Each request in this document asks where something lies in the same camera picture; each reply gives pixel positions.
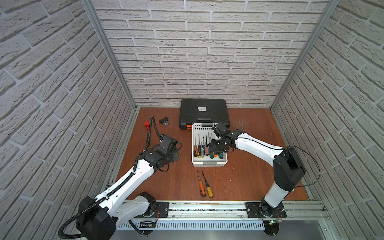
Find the clear thin tester screwdriver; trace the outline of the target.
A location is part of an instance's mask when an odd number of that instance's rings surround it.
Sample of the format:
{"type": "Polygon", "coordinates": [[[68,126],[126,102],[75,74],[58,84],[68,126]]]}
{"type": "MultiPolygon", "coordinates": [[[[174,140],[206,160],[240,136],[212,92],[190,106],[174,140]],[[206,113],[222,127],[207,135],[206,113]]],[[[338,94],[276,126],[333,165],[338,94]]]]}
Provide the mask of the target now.
{"type": "Polygon", "coordinates": [[[205,150],[204,150],[204,144],[203,142],[201,143],[201,157],[204,158],[205,156],[205,150]]]}

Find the yellow black handled screwdriver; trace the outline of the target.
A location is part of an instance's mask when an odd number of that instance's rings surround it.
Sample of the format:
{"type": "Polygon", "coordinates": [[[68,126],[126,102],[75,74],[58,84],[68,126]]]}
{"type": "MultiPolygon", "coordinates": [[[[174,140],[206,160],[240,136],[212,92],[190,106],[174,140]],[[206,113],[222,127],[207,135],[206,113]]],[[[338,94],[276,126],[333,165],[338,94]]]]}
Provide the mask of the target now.
{"type": "Polygon", "coordinates": [[[210,187],[210,185],[209,185],[209,183],[208,183],[208,181],[207,181],[203,171],[202,171],[202,174],[203,174],[203,178],[205,180],[205,184],[206,184],[206,188],[207,188],[207,191],[208,191],[208,195],[209,195],[210,198],[213,198],[214,197],[213,191],[212,191],[212,189],[211,189],[211,187],[210,187]]]}

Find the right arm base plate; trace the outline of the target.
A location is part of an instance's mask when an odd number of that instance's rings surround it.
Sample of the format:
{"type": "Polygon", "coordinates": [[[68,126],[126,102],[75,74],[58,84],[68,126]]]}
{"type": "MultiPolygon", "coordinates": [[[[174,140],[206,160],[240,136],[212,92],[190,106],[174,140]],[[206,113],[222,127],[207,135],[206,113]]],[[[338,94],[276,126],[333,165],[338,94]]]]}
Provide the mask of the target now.
{"type": "Polygon", "coordinates": [[[277,207],[272,208],[264,202],[246,202],[246,212],[248,218],[279,218],[287,217],[285,207],[281,202],[277,207]]]}

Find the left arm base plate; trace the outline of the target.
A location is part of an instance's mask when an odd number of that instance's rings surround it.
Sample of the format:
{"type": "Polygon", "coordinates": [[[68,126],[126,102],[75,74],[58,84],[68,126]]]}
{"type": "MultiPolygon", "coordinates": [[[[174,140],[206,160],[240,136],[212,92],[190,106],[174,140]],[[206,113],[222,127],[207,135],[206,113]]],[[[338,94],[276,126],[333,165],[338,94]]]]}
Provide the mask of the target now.
{"type": "Polygon", "coordinates": [[[143,215],[138,215],[137,218],[167,218],[169,214],[169,202],[156,202],[150,204],[150,208],[143,215]]]}

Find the black yellow dotted screwdriver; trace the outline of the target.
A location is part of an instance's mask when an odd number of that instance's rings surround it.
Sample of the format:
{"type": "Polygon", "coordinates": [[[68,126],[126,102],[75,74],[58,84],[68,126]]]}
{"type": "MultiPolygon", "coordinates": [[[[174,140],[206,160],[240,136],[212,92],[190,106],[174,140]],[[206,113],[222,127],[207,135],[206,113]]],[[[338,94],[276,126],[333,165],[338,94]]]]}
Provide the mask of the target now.
{"type": "Polygon", "coordinates": [[[198,148],[197,148],[197,155],[198,158],[201,158],[201,144],[200,144],[200,134],[198,134],[198,148]]]}

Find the orange grey screwdriver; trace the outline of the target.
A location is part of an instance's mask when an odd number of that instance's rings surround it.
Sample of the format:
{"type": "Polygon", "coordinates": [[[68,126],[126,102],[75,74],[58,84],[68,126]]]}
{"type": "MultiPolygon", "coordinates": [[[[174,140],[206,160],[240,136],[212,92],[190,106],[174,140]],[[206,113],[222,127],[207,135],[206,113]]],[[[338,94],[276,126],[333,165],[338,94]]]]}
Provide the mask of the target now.
{"type": "Polygon", "coordinates": [[[197,171],[197,174],[198,174],[198,178],[199,178],[200,194],[201,194],[202,198],[204,198],[206,196],[206,191],[204,189],[203,182],[202,182],[202,180],[200,178],[199,171],[197,171]]]}

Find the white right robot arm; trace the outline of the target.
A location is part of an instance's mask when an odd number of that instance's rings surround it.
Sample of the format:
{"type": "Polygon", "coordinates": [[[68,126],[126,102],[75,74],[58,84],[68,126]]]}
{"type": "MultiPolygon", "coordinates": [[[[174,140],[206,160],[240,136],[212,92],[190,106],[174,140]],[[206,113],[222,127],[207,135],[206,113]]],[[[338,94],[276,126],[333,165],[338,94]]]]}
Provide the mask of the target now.
{"type": "Polygon", "coordinates": [[[294,147],[278,147],[258,140],[241,130],[226,126],[212,128],[214,139],[209,143],[216,152],[229,153],[235,149],[245,151],[266,162],[273,168],[273,184],[258,206],[259,215],[271,218],[280,210],[282,201],[300,183],[306,168],[294,147]]]}

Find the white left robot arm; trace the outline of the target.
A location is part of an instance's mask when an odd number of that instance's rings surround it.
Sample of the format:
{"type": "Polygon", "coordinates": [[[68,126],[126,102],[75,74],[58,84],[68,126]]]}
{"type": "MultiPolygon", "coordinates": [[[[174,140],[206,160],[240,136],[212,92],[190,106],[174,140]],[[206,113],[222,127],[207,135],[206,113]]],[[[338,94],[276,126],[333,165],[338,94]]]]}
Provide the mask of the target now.
{"type": "Polygon", "coordinates": [[[164,152],[160,147],[138,154],[134,166],[116,183],[96,197],[81,201],[78,213],[63,223],[58,236],[65,240],[109,240],[121,224],[137,216],[158,220],[156,199],[147,192],[131,201],[126,199],[156,171],[177,160],[178,150],[164,152]]]}

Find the pink handled screwdriver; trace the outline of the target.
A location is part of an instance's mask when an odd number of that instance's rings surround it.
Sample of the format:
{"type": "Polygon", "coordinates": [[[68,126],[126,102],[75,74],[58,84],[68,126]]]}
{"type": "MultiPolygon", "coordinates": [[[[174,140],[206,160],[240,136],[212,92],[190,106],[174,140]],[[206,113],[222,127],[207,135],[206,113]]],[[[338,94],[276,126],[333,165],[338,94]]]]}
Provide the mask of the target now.
{"type": "Polygon", "coordinates": [[[205,138],[205,155],[209,155],[208,137],[205,138]]]}

